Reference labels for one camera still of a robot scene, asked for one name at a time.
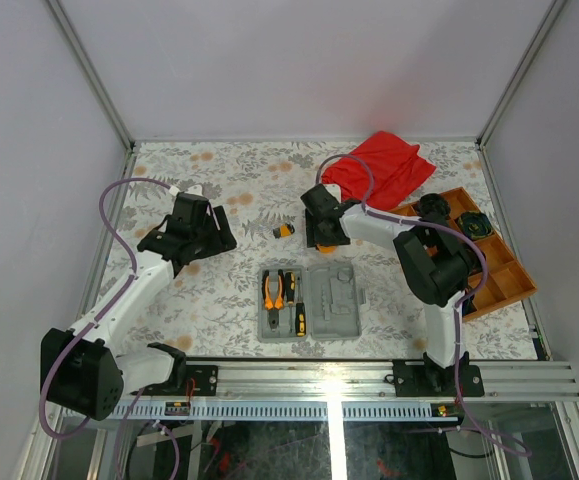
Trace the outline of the orange handled pliers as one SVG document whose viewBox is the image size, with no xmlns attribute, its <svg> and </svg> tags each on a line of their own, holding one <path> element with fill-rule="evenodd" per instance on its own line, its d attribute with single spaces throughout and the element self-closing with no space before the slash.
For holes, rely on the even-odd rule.
<svg viewBox="0 0 579 480">
<path fill-rule="evenodd" d="M 280 312 L 284 309 L 284 271 L 279 269 L 275 274 L 265 270 L 262 279 L 263 307 L 267 313 L 269 328 L 275 331 L 279 327 Z"/>
</svg>

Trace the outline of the black yellow screwdriver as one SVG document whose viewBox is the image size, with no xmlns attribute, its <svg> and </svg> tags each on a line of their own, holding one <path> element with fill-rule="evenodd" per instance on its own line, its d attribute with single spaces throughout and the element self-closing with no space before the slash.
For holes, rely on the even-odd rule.
<svg viewBox="0 0 579 480">
<path fill-rule="evenodd" d="M 295 311 L 295 333 L 297 337 L 303 337 L 306 335 L 306 313 L 302 298 L 302 280 L 300 276 L 296 278 Z"/>
<path fill-rule="evenodd" d="M 286 303 L 288 305 L 293 305 L 295 303 L 296 291 L 296 276 L 293 271 L 287 271 L 284 273 L 283 288 Z"/>
</svg>

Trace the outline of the orange tape measure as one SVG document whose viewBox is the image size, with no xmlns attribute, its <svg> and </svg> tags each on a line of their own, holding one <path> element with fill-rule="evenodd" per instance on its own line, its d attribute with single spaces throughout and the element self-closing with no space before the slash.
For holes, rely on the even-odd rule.
<svg viewBox="0 0 579 480">
<path fill-rule="evenodd" d="M 324 246 L 324 245 L 320 245 L 320 244 L 316 245 L 316 250 L 322 254 L 332 254 L 337 249 L 338 249 L 337 246 Z"/>
</svg>

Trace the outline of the hex key set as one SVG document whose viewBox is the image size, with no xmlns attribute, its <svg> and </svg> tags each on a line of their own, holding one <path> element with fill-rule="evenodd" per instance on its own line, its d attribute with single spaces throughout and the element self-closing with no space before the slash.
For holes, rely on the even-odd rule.
<svg viewBox="0 0 579 480">
<path fill-rule="evenodd" d="M 283 224 L 272 230 L 272 234 L 276 239 L 284 238 L 293 235 L 295 227 L 291 224 Z"/>
</svg>

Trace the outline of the green black spinning top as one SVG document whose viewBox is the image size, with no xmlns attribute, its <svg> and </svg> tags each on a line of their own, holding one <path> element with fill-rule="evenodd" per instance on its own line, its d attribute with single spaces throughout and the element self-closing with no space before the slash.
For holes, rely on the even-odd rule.
<svg viewBox="0 0 579 480">
<path fill-rule="evenodd" d="M 466 211 L 456 220 L 460 231 L 471 241 L 477 242 L 494 234 L 488 216 L 482 212 Z"/>
</svg>

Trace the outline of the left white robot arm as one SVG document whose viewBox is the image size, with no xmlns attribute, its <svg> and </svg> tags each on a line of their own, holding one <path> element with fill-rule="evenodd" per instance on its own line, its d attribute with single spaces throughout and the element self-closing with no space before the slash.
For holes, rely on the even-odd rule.
<svg viewBox="0 0 579 480">
<path fill-rule="evenodd" d="M 71 327 L 52 328 L 43 337 L 42 403 L 103 420 L 127 394 L 185 391 L 188 371 L 181 350 L 162 342 L 133 354 L 120 348 L 133 323 L 184 267 L 236 246 L 223 207 L 179 193 L 171 213 L 138 243 L 128 272 Z"/>
</svg>

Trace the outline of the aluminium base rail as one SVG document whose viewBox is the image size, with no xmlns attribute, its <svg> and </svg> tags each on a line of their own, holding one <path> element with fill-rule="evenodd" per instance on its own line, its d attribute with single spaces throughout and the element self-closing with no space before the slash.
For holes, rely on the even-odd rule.
<svg viewBox="0 0 579 480">
<path fill-rule="evenodd" d="M 338 401 L 346 419 L 437 420 L 453 393 L 417 385 L 422 362 L 406 361 L 209 361 L 190 369 L 208 373 L 196 392 L 124 398 L 112 416 L 135 420 L 321 420 Z M 460 376 L 470 406 L 478 403 L 543 404 L 579 401 L 572 367 L 560 361 L 473 361 Z"/>
</svg>

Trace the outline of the black spinning top upper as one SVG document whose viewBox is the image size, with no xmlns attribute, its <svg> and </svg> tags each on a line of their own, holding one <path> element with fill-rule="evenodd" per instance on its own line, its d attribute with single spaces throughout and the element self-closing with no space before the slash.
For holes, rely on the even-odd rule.
<svg viewBox="0 0 579 480">
<path fill-rule="evenodd" d="M 423 195 L 414 205 L 414 210 L 420 217 L 438 214 L 443 219 L 449 219 L 451 214 L 451 207 L 448 201 L 437 193 Z"/>
</svg>

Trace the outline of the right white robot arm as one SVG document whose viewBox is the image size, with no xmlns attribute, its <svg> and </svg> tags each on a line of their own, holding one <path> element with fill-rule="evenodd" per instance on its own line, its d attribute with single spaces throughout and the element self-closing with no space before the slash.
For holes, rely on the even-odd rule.
<svg viewBox="0 0 579 480">
<path fill-rule="evenodd" d="M 350 199 L 341 202 L 318 184 L 301 196 L 307 225 L 326 246 L 361 240 L 396 253 L 406 284 L 422 302 L 427 332 L 418 384 L 433 394 L 460 390 L 461 370 L 469 366 L 463 342 L 463 307 L 474 261 L 486 265 L 477 247 L 450 228 L 444 216 L 401 216 Z"/>
</svg>

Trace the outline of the red folded cloth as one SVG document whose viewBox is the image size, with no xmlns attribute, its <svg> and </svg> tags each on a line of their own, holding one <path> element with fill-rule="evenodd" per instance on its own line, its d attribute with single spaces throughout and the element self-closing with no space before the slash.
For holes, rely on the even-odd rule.
<svg viewBox="0 0 579 480">
<path fill-rule="evenodd" d="M 390 211 L 421 187 L 436 167 L 419 154 L 420 146 L 393 133 L 379 131 L 344 158 L 324 168 L 321 182 L 337 184 L 342 200 L 362 200 L 371 191 L 368 206 Z"/>
</svg>

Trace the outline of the wooden compartment tray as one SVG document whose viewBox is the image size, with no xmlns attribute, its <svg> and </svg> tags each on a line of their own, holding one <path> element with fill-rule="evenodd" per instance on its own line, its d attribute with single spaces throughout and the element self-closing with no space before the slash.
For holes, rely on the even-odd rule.
<svg viewBox="0 0 579 480">
<path fill-rule="evenodd" d="M 464 233 L 462 227 L 470 231 L 469 236 L 482 251 L 488 266 L 484 287 L 464 307 L 464 322 L 488 315 L 535 294 L 535 282 L 495 228 L 491 227 L 491 232 L 487 234 L 483 228 L 476 232 L 474 222 L 467 221 L 466 213 L 471 216 L 484 214 L 468 192 L 460 187 L 440 193 L 440 196 L 449 208 L 446 216 L 448 225 L 460 233 Z"/>
</svg>

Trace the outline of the grey plastic tool case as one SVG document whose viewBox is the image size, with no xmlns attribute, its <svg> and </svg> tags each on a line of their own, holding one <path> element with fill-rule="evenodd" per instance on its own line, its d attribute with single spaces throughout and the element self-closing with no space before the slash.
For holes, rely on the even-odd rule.
<svg viewBox="0 0 579 480">
<path fill-rule="evenodd" d="M 280 323 L 272 331 L 263 307 L 262 279 L 265 270 L 275 274 L 293 271 L 302 280 L 302 298 L 306 313 L 306 335 L 295 333 L 295 303 L 288 305 L 284 295 L 284 309 Z M 258 273 L 258 339 L 263 343 L 300 342 L 307 338 L 321 341 L 356 340 L 361 336 L 360 307 L 365 303 L 364 291 L 357 286 L 350 263 L 329 263 L 304 267 L 302 265 L 264 266 Z"/>
</svg>

